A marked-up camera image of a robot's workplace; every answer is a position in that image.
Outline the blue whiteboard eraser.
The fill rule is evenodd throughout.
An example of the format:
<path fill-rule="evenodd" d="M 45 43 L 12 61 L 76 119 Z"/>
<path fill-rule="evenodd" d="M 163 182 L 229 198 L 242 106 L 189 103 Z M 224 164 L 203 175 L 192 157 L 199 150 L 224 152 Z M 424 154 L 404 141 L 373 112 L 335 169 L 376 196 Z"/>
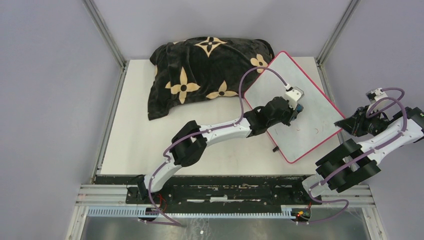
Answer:
<path fill-rule="evenodd" d="M 304 107 L 301 104 L 298 104 L 295 108 L 295 112 L 297 115 L 301 113 L 303 110 L 304 110 Z"/>

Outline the pink framed whiteboard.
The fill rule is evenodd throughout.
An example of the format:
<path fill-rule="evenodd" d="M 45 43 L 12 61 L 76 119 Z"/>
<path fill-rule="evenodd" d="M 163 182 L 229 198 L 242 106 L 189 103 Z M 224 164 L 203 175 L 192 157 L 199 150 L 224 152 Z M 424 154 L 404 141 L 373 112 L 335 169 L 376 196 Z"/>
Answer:
<path fill-rule="evenodd" d="M 265 106 L 286 91 L 281 80 L 303 91 L 298 101 L 303 110 L 290 126 L 278 123 L 267 130 L 283 158 L 293 164 L 336 136 L 341 128 L 334 123 L 344 115 L 326 96 L 321 82 L 314 81 L 286 51 L 279 52 L 268 68 L 245 92 L 244 99 L 251 109 Z"/>

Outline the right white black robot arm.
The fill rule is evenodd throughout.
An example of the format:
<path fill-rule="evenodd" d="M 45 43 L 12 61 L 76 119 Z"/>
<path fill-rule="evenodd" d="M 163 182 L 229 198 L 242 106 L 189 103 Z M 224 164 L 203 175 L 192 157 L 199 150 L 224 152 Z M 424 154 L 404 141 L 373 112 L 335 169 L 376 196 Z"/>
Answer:
<path fill-rule="evenodd" d="M 424 113 L 418 107 L 406 107 L 389 119 L 385 113 L 366 117 L 359 107 L 349 118 L 335 122 L 354 137 L 372 138 L 355 142 L 348 139 L 316 162 L 316 174 L 289 189 L 289 198 L 301 204 L 326 190 L 341 193 L 381 171 L 379 164 L 392 151 L 424 138 Z"/>

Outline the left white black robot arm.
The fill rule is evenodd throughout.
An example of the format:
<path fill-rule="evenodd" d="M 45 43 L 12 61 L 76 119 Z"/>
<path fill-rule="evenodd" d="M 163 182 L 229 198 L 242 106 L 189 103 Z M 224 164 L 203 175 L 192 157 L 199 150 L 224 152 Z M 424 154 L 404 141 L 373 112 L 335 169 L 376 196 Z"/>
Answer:
<path fill-rule="evenodd" d="M 164 162 L 137 182 L 138 197 L 147 204 L 154 202 L 165 183 L 180 169 L 197 163 L 207 147 L 232 139 L 262 135 L 278 124 L 290 126 L 303 109 L 301 104 L 292 107 L 283 97 L 277 96 L 266 105 L 244 112 L 232 121 L 213 125 L 199 125 L 195 120 L 187 122 L 164 150 Z"/>

